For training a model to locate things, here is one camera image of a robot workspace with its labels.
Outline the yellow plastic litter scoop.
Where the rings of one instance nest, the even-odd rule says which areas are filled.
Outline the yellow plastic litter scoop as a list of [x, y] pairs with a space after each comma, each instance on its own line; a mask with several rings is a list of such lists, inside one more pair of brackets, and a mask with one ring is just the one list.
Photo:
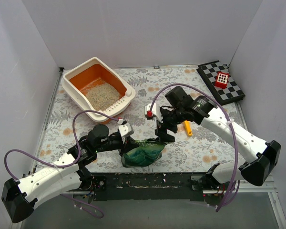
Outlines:
[[185, 121], [183, 122], [183, 125], [184, 125], [184, 129], [185, 129], [185, 131], [186, 131], [187, 136], [188, 136], [188, 137], [191, 137], [193, 134], [192, 134], [192, 129], [191, 129], [191, 127], [190, 127], [190, 122], [187, 121], [187, 120], [185, 120]]

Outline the green cat litter bag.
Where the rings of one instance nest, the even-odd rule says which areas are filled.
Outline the green cat litter bag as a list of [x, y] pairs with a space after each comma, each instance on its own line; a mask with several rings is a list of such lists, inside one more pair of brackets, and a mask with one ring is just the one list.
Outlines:
[[162, 151], [167, 143], [159, 141], [158, 138], [136, 140], [138, 148], [121, 156], [123, 167], [147, 167], [162, 157]]

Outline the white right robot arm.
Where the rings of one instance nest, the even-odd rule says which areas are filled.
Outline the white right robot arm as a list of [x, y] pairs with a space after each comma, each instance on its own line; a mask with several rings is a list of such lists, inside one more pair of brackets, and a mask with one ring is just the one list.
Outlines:
[[201, 187], [218, 189], [226, 182], [246, 180], [252, 185], [262, 186], [278, 163], [281, 145], [272, 140], [267, 142], [251, 134], [232, 121], [223, 107], [202, 93], [196, 99], [183, 90], [183, 83], [174, 83], [165, 98], [172, 106], [171, 110], [160, 108], [155, 101], [145, 107], [145, 116], [157, 120], [155, 134], [162, 142], [174, 142], [167, 130], [176, 132], [177, 125], [183, 121], [196, 124], [212, 131], [235, 150], [244, 159], [243, 164], [216, 164], [198, 181]]

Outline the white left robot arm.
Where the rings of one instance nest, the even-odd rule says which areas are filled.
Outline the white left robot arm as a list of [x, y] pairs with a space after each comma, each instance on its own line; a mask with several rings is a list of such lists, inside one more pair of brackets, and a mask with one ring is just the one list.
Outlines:
[[69, 190], [88, 190], [92, 175], [86, 168], [99, 152], [124, 148], [126, 138], [133, 134], [129, 123], [118, 126], [109, 134], [106, 125], [96, 125], [79, 145], [71, 147], [59, 159], [36, 173], [19, 180], [10, 178], [4, 183], [1, 200], [12, 223], [28, 218], [42, 203]]

